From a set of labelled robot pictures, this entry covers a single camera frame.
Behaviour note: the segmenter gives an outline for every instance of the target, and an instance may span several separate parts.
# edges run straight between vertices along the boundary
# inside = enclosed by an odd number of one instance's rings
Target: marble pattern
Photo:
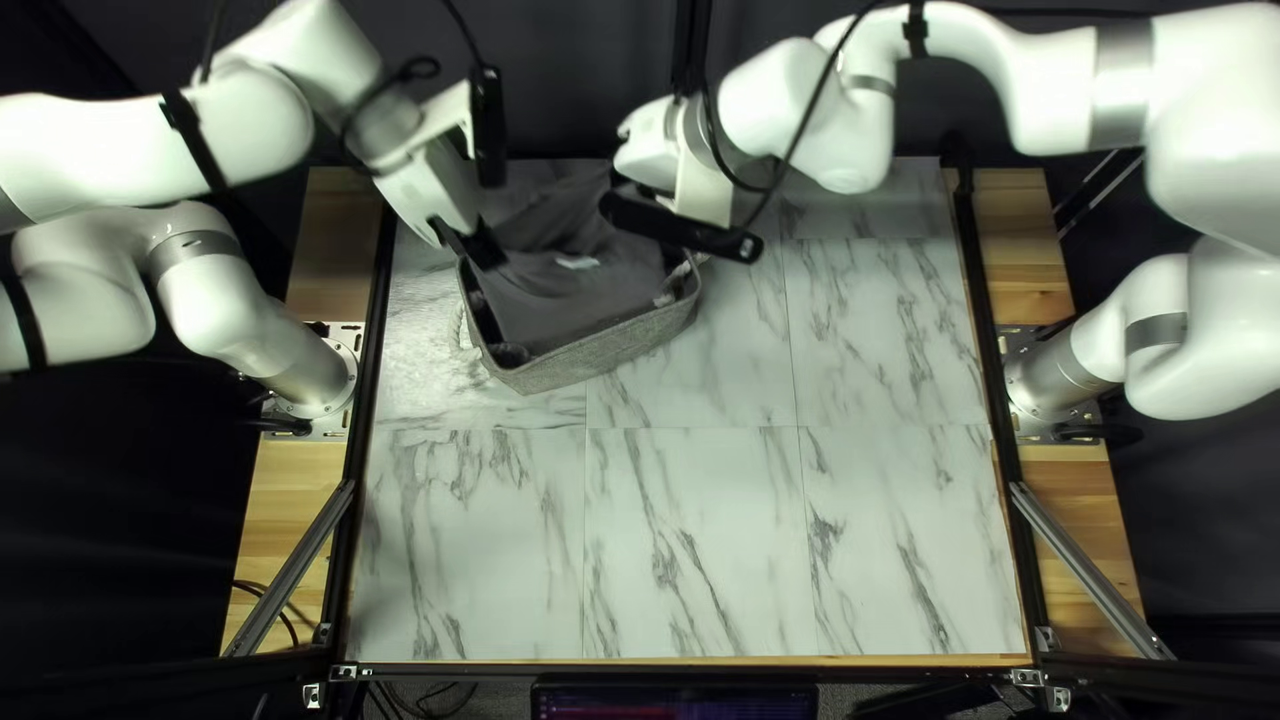
[[[484,214],[594,167],[513,163]],[[806,182],[673,342],[531,397],[398,240],[348,659],[1025,650],[937,163]]]
[[[801,425],[984,423],[955,240],[782,246]]]
[[[795,425],[782,254],[705,263],[698,320],[586,382],[591,428]]]
[[[795,428],[589,430],[588,657],[813,655]]]
[[[351,656],[580,657],[582,436],[378,432]]]
[[[1024,650],[987,425],[800,434],[819,652]]]

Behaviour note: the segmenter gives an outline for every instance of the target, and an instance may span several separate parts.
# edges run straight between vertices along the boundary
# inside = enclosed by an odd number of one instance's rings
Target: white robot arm
[[[714,95],[718,132],[707,132],[698,97],[640,108],[620,127],[614,165],[668,192],[676,214],[727,227],[732,186],[708,137],[721,138],[726,158],[783,156],[817,88],[791,165],[833,192],[872,190],[893,147],[896,65],[913,56],[905,31],[923,23],[915,42],[928,55],[965,61],[992,83],[1014,147],[1146,146],[1156,204],[1204,233],[1189,255],[1151,260],[1011,364],[1011,401],[1065,418],[1126,383],[1139,411],[1192,419],[1280,388],[1280,8],[1249,3],[1025,35],[963,4],[913,3],[869,13],[837,49],[850,22],[785,40],[732,70]]]
[[[18,278],[0,293],[0,372],[142,347],[155,329],[146,275],[191,350],[257,379],[296,416],[340,410],[355,379],[349,352],[262,292],[216,210],[156,205],[296,165],[311,146],[314,111],[424,240],[439,243],[435,220],[471,234],[471,83],[419,105],[387,76],[337,0],[292,0],[182,91],[0,99],[0,232],[26,228],[13,241]],[[444,138],[456,128],[461,149]]]
[[[474,154],[470,83],[419,106],[398,87],[370,96],[385,76],[378,51],[337,0],[292,0],[221,49],[207,82],[182,91],[105,102],[0,97],[0,232],[276,174],[311,147],[312,110],[334,132],[347,129],[348,147],[425,240],[438,242],[428,217],[472,232],[475,172],[442,140],[461,128],[463,150]],[[211,158],[204,167],[178,122],[183,100],[198,123],[195,142]]]

